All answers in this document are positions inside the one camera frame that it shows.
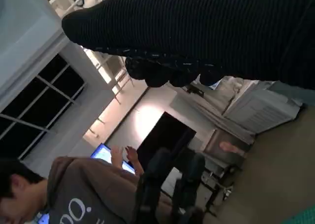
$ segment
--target laptop screen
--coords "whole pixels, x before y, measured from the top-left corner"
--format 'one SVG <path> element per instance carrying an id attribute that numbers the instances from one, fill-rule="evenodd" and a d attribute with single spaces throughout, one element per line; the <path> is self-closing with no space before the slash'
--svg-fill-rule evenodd
<path id="1" fill-rule="evenodd" d="M 100 144 L 98 148 L 92 153 L 91 158 L 94 159 L 102 159 L 108 163 L 112 163 L 111 161 L 110 148 L 108 148 L 104 144 Z M 132 174 L 135 174 L 133 167 L 131 167 L 126 161 L 123 161 L 123 170 L 126 170 Z"/>

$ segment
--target black hair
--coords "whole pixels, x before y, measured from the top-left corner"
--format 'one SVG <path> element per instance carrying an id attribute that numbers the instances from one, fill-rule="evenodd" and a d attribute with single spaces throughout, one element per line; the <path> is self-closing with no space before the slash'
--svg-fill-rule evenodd
<path id="1" fill-rule="evenodd" d="M 0 159 L 0 199 L 14 196 L 11 190 L 11 176 L 13 174 L 22 176 L 31 184 L 44 180 L 43 177 L 28 169 L 18 159 Z"/>

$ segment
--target person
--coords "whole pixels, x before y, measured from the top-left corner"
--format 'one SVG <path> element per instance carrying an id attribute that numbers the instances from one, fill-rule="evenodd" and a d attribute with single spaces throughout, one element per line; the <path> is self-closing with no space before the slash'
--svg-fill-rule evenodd
<path id="1" fill-rule="evenodd" d="M 74 43 L 127 57 L 150 87 L 224 76 L 315 90 L 315 0 L 103 0 L 64 16 Z"/>
<path id="2" fill-rule="evenodd" d="M 115 146 L 114 148 L 111 149 L 111 162 L 112 165 L 122 169 L 123 168 L 123 148 L 119 148 L 117 146 Z M 127 159 L 131 162 L 134 171 L 135 171 L 135 175 L 137 177 L 140 177 L 143 173 L 144 170 L 142 168 L 142 165 L 140 164 L 139 160 L 138 160 L 138 154 L 137 151 L 131 147 L 131 146 L 127 146 L 125 148 L 126 152 L 127 152 Z"/>
<path id="3" fill-rule="evenodd" d="M 135 149 L 127 157 L 137 176 L 143 173 Z M 113 149 L 112 164 L 92 158 L 55 159 L 48 179 L 19 160 L 0 159 L 0 216 L 7 224 L 29 222 L 49 213 L 51 224 L 126 224 L 132 218 L 138 177 L 122 170 L 122 150 Z M 171 204 L 160 201 L 160 223 L 169 222 Z"/>

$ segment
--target dark window pane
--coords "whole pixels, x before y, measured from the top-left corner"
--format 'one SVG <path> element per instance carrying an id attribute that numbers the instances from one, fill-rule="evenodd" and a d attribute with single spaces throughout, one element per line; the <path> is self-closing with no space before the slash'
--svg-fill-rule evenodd
<path id="1" fill-rule="evenodd" d="M 39 73 L 39 75 L 48 82 L 51 82 L 66 65 L 67 62 L 59 54 L 57 54 Z"/>
<path id="2" fill-rule="evenodd" d="M 72 97 L 83 83 L 83 79 L 69 67 L 53 85 L 69 97 Z"/>
<path id="3" fill-rule="evenodd" d="M 0 134 L 2 134 L 12 123 L 12 121 L 0 117 Z"/>
<path id="4" fill-rule="evenodd" d="M 3 114 L 17 118 L 24 109 L 45 89 L 46 85 L 33 79 L 19 95 L 2 111 Z"/>
<path id="5" fill-rule="evenodd" d="M 22 117 L 22 120 L 45 127 L 67 102 L 68 100 L 61 94 L 49 89 Z"/>
<path id="6" fill-rule="evenodd" d="M 5 135 L 1 144 L 2 158 L 17 158 L 40 134 L 40 130 L 22 124 L 15 126 Z"/>

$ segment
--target hood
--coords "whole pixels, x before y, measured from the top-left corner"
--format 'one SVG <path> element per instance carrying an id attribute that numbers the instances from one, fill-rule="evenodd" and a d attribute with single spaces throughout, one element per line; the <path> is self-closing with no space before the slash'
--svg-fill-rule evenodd
<path id="1" fill-rule="evenodd" d="M 48 176 L 47 187 L 47 204 L 48 208 L 53 207 L 56 201 L 56 191 L 67 170 L 68 166 L 75 160 L 75 158 L 60 157 L 54 160 Z"/>

